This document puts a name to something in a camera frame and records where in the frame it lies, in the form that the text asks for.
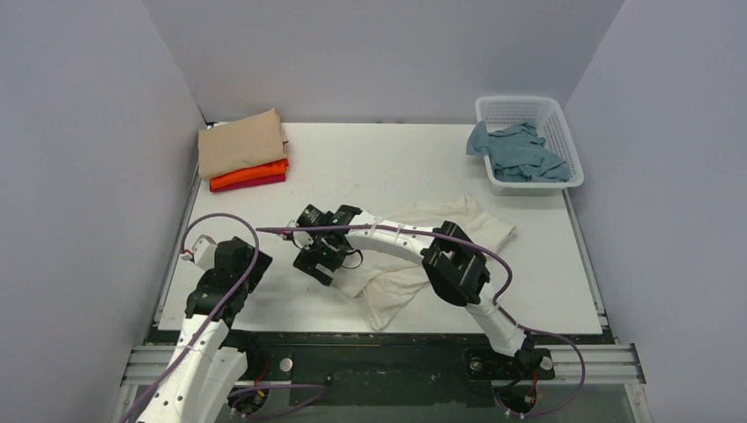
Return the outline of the cream white t shirt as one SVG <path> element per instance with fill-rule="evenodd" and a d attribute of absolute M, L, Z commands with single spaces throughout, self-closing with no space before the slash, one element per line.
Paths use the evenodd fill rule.
<path fill-rule="evenodd" d="M 493 216 L 471 197 L 442 203 L 414 203 L 390 213 L 386 219 L 395 226 L 426 228 L 439 228 L 450 221 L 473 242 L 493 252 L 499 251 L 515 231 L 514 224 Z M 433 241 L 434 238 L 426 236 L 424 245 L 413 250 L 398 249 L 395 255 L 365 250 L 359 268 L 337 271 L 332 285 L 351 298 L 363 298 L 370 328 L 385 330 L 418 292 L 429 285 L 420 251 L 430 247 Z"/>

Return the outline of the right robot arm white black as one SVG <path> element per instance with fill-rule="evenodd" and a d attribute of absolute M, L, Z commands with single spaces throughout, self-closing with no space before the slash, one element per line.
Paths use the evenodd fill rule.
<path fill-rule="evenodd" d="M 455 222 L 420 228 L 349 205 L 332 212 L 310 204 L 281 236 L 299 250 L 294 267 L 325 286 L 332 283 L 348 256 L 365 251 L 413 263 L 424 270 L 442 301 L 470 314 L 498 354 L 502 377 L 538 377 L 553 369 L 550 354 L 537 349 L 528 332 L 507 316 L 497 295 L 484 293 L 491 280 L 488 250 L 473 242 Z"/>

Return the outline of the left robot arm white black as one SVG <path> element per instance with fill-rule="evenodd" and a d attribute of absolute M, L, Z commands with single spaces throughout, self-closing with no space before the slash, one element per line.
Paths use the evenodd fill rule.
<path fill-rule="evenodd" d="M 138 407 L 136 422 L 213 422 L 239 378 L 262 370 L 260 351 L 224 342 L 271 257 L 238 237 L 214 242 L 200 236 L 192 259 L 203 275 L 188 295 L 167 368 Z"/>

